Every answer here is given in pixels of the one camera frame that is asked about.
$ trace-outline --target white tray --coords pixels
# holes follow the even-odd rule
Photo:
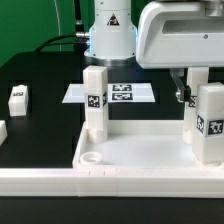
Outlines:
[[[73,167],[81,196],[224,197],[223,166],[205,167],[182,141],[182,121],[109,121],[108,141],[88,141],[85,123]],[[103,156],[83,165],[86,152]]]
[[[85,123],[71,169],[0,169],[0,196],[224,198],[224,168],[203,166],[182,141],[182,121],[109,121],[103,144]],[[85,152],[102,154],[83,165]]]

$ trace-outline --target green wall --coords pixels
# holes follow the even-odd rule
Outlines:
[[[60,14],[61,34],[75,32],[73,0],[56,0]],[[80,0],[85,30],[94,22],[94,0]],[[132,21],[138,24],[140,13],[148,3],[132,0]],[[54,0],[1,0],[0,4],[0,66],[13,55],[33,51],[44,41],[58,36]],[[48,48],[59,50],[59,47]]]

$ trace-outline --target white rectangular block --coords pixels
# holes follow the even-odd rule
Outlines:
[[[217,82],[198,89],[198,112],[207,119],[224,117],[224,85]]]
[[[224,162],[224,85],[198,89],[193,152],[202,163]]]
[[[86,109],[86,127],[91,130],[104,131],[108,122],[108,106],[105,106],[104,110],[91,110]]]
[[[191,144],[193,141],[198,86],[208,83],[208,75],[208,67],[188,69],[187,85],[191,88],[191,98],[190,102],[185,103],[183,125],[183,140],[188,144]]]
[[[88,138],[93,143],[107,139],[108,94],[107,68],[89,66],[83,71],[85,115]]]
[[[10,116],[25,116],[28,105],[28,88],[27,86],[15,86],[12,89],[9,98]]]
[[[89,66],[83,71],[83,81],[86,93],[104,94],[108,84],[107,68]]]
[[[5,121],[0,121],[0,146],[7,137]]]
[[[195,131],[193,152],[203,164],[221,164],[224,161],[224,138],[220,136],[204,137]]]

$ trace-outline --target cable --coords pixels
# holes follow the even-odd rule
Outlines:
[[[61,36],[61,19],[60,19],[60,14],[59,14],[59,10],[58,10],[57,0],[54,0],[54,5],[55,5],[57,21],[58,21],[58,35]]]
[[[44,42],[41,46],[39,46],[35,50],[35,52],[40,52],[39,49],[42,49],[45,45],[48,45],[48,44],[51,44],[54,41],[63,40],[63,39],[66,39],[66,38],[76,38],[76,35],[75,34],[67,34],[67,35],[61,35],[61,36],[58,36],[58,37],[51,38],[50,40]]]
[[[75,7],[75,19],[76,19],[75,24],[76,32],[84,32],[84,25],[81,16],[80,0],[74,0],[74,7]]]
[[[49,44],[41,45],[35,50],[35,52],[40,53],[42,49],[49,46],[58,46],[58,45],[62,46],[62,45],[74,45],[74,44],[87,44],[87,42],[79,41],[79,42],[65,42],[65,43],[49,43]]]

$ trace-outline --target circular hole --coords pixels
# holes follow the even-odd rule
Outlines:
[[[98,152],[86,152],[80,157],[81,164],[84,165],[96,165],[101,164],[103,156]]]

